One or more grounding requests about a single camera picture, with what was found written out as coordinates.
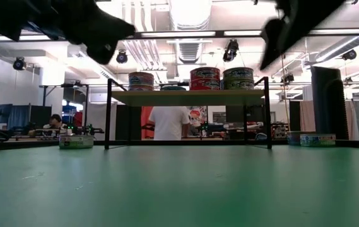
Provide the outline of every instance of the red can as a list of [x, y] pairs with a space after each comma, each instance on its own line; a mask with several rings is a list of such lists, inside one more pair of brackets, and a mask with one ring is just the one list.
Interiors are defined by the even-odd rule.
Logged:
[[190, 90], [219, 90], [219, 79], [194, 79], [189, 83]]
[[191, 81], [195, 79], [220, 80], [220, 70], [215, 67], [200, 67], [191, 71]]

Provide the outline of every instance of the shelf platform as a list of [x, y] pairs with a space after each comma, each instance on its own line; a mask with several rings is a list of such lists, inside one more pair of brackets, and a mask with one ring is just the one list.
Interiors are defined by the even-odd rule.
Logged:
[[260, 105], [264, 90], [113, 91], [112, 98], [132, 107]]

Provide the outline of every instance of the white pillar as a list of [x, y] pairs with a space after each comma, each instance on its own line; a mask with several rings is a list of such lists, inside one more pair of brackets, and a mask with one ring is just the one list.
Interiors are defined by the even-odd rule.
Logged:
[[312, 100], [312, 87], [311, 87], [311, 85], [303, 87], [303, 100], [304, 101], [311, 101]]
[[[42, 76], [42, 85], [60, 85], [64, 83], [65, 66], [58, 62], [50, 62], [49, 65], [40, 69], [40, 75]], [[46, 96], [46, 106], [52, 107], [52, 114], [59, 114], [62, 112], [62, 100], [64, 95], [64, 88], [52, 88], [49, 87], [46, 90], [48, 95]]]

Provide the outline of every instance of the white t-shirt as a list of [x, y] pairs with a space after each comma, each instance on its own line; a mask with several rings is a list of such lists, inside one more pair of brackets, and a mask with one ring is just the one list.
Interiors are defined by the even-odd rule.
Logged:
[[155, 123], [154, 140], [178, 141], [182, 125], [189, 124], [189, 111], [186, 107], [153, 107], [150, 121]]

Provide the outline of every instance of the poster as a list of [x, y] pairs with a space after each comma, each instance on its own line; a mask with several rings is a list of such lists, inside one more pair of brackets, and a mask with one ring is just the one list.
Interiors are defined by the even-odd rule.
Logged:
[[193, 107], [187, 107], [189, 109], [189, 120], [191, 121], [191, 126], [189, 128], [188, 135], [191, 137], [200, 137], [206, 136], [206, 132], [203, 132], [202, 135], [200, 135], [199, 130], [197, 130], [197, 127], [199, 127], [201, 124], [207, 122], [207, 107], [206, 106], [193, 106]]

